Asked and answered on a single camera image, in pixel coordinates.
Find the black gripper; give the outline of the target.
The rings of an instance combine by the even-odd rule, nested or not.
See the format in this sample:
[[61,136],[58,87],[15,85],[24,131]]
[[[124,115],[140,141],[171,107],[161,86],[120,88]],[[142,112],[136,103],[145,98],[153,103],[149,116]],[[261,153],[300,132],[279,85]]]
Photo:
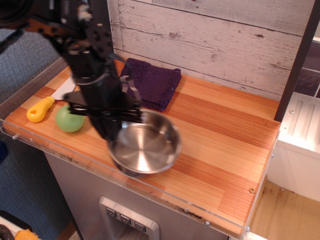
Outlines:
[[104,74],[91,82],[78,79],[77,85],[80,90],[64,94],[63,100],[72,114],[88,116],[104,140],[115,140],[123,121],[142,122],[140,101],[123,91],[118,77]]

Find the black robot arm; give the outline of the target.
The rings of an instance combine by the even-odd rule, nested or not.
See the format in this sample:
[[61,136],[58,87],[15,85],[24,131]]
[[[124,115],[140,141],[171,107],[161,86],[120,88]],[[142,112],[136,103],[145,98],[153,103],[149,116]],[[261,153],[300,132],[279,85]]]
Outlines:
[[71,68],[79,91],[63,94],[72,114],[88,116],[100,136],[117,138],[123,122],[141,122],[140,99],[127,94],[130,76],[119,77],[111,28],[98,10],[82,0],[3,0],[0,27],[11,29],[4,52],[25,32],[41,34]]

